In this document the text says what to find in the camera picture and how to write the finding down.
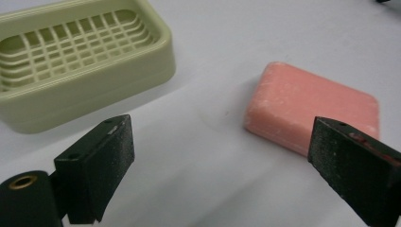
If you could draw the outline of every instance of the soap dish grid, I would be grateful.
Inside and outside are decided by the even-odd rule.
[[[33,30],[0,42],[0,92],[132,53],[157,42],[127,9]]]

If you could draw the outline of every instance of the green soap dish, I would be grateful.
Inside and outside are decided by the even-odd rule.
[[[73,0],[0,16],[0,119],[46,131],[169,80],[171,32],[146,0]]]

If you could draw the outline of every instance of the pink soap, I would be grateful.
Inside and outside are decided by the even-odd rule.
[[[266,68],[244,124],[307,156],[315,116],[345,122],[378,139],[378,103],[373,96],[282,62]]]

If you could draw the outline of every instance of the white table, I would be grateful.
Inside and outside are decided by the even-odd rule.
[[[375,96],[381,140],[401,150],[401,1],[149,1],[173,32],[173,79],[38,134],[0,122],[0,181],[54,171],[97,123],[130,114],[136,160],[96,226],[365,226],[304,157],[242,118],[267,63],[285,61]],[[0,0],[0,12],[51,2]]]

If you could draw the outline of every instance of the soap dish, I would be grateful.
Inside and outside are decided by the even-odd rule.
[[[0,119],[46,131],[169,80],[171,32],[146,0],[73,0],[0,16]]]

